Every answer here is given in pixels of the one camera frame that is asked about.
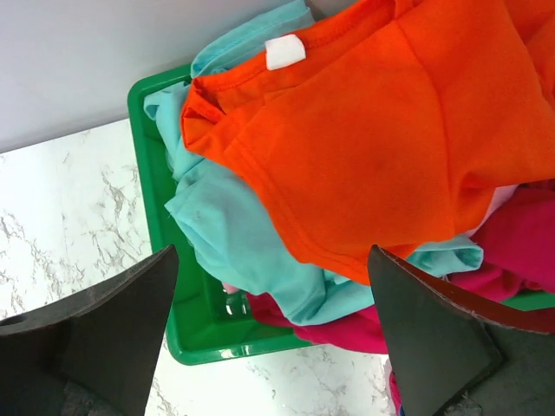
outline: green plastic bin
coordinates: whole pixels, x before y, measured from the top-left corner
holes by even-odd
[[[170,352],[178,362],[195,365],[309,346],[291,329],[254,321],[242,294],[227,296],[221,283],[197,264],[193,249],[164,208],[176,184],[167,167],[166,148],[143,111],[143,101],[175,82],[190,81],[189,75],[186,65],[150,76],[134,84],[127,98],[151,245],[157,251],[173,244],[180,257],[166,328]],[[555,295],[526,293],[506,304],[523,310],[549,308],[555,306]]]

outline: light blue cloth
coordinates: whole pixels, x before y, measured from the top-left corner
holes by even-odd
[[[408,257],[409,263],[436,277],[477,270],[483,260],[482,248],[463,236],[426,243]]]
[[[263,50],[264,41],[313,22],[301,0],[258,16],[203,49],[193,61],[193,75],[239,65]],[[373,305],[369,287],[297,262],[251,188],[223,166],[185,149],[180,110],[188,89],[179,82],[150,94],[144,109],[156,122],[168,165],[179,182],[166,208],[189,239],[200,266],[253,295],[270,293],[284,316],[300,326],[331,322]],[[434,248],[434,260],[440,259],[438,252]],[[426,254],[418,257],[422,265],[427,265]]]

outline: orange fabric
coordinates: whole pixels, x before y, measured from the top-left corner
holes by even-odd
[[[555,0],[363,0],[196,79],[186,147],[257,193],[291,254],[369,283],[372,244],[407,257],[475,227],[497,186],[555,177]]]

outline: marble surface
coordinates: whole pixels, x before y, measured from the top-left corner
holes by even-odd
[[[0,319],[150,252],[128,120],[0,154]],[[146,415],[390,415],[384,365],[317,346],[185,367],[164,342]]]

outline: gray wall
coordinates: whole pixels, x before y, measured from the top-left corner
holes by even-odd
[[[140,78],[289,0],[19,0],[0,8],[0,152],[127,116]],[[314,0],[316,16],[354,0]]]

